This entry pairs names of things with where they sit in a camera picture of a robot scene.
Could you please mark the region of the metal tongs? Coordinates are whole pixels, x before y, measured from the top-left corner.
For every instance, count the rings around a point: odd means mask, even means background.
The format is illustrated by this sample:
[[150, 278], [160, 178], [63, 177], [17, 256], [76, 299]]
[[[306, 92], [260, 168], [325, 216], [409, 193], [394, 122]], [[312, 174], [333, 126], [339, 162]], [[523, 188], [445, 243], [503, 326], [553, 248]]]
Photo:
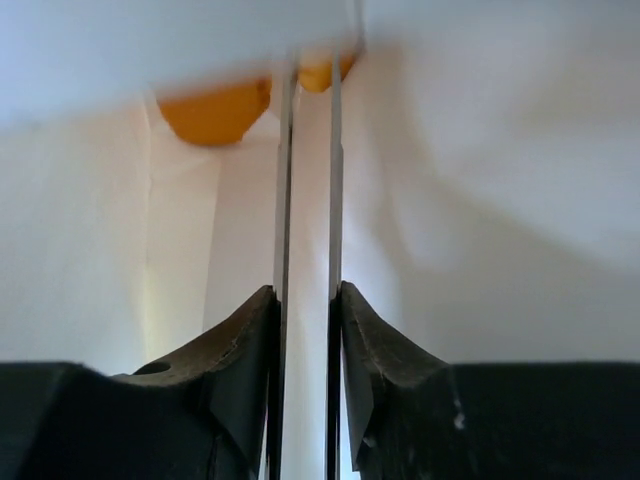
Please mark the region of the metal tongs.
[[[332, 51], [330, 198], [329, 198], [329, 275], [327, 316], [327, 367], [325, 415], [325, 477], [340, 474], [340, 392], [342, 323], [339, 303], [342, 286], [342, 243], [344, 206], [344, 149], [342, 144], [342, 59]], [[294, 99], [298, 85], [298, 59], [285, 63], [282, 80], [280, 138], [275, 197], [275, 248], [273, 290], [276, 298], [275, 350], [269, 363], [268, 414], [266, 421], [267, 479], [279, 479], [282, 472], [283, 421], [285, 398], [286, 341], [288, 327], [290, 220], [292, 198]]]

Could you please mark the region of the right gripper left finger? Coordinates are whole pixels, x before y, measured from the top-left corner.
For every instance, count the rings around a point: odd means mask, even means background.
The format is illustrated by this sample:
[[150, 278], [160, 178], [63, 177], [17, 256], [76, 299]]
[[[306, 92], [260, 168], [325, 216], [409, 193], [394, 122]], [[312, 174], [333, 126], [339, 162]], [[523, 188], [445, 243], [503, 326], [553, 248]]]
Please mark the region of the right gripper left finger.
[[253, 479], [276, 298], [259, 288], [217, 326], [131, 374], [69, 362], [1, 367], [5, 479]]

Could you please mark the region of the beige paper bag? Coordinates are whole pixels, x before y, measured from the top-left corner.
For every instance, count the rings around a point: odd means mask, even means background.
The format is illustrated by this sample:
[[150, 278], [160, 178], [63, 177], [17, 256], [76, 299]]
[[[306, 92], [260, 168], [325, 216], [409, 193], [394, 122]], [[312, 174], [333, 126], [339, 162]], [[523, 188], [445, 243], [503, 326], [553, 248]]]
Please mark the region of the beige paper bag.
[[128, 372], [267, 283], [280, 113], [154, 96], [355, 41], [345, 277], [448, 360], [637, 359], [635, 1], [3, 2], [2, 358]]

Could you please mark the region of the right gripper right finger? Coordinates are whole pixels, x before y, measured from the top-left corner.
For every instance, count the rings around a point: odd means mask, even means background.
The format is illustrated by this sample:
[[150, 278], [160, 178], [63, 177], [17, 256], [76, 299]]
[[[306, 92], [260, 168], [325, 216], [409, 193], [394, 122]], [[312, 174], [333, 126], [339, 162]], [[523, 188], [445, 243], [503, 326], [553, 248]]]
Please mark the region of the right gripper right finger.
[[364, 479], [635, 479], [639, 367], [449, 364], [341, 287], [353, 468]]

